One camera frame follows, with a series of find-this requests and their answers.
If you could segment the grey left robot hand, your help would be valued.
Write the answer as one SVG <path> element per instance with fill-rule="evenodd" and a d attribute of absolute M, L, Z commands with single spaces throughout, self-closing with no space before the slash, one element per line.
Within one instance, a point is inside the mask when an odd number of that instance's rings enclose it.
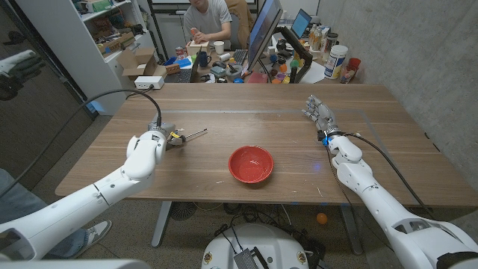
<path fill-rule="evenodd" d="M 180 129 L 177 129 L 176 125 L 172 123 L 162 123 L 158 125 L 156 121 L 152 121 L 148 125 L 148 130 L 161 132 L 165 135 L 167 144 L 171 146 L 179 146 L 186 142 L 186 137 L 179 134 Z"/>

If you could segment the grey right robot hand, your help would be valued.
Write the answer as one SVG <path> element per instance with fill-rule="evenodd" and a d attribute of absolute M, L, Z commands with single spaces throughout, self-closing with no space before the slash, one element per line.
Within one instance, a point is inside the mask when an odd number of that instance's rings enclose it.
<path fill-rule="evenodd" d="M 302 109 L 302 113 L 315 123 L 319 131 L 325 132 L 328 136 L 333 132 L 340 131 L 335 122 L 334 112 L 320 99 L 310 95 L 305 103 L 306 109 Z"/>

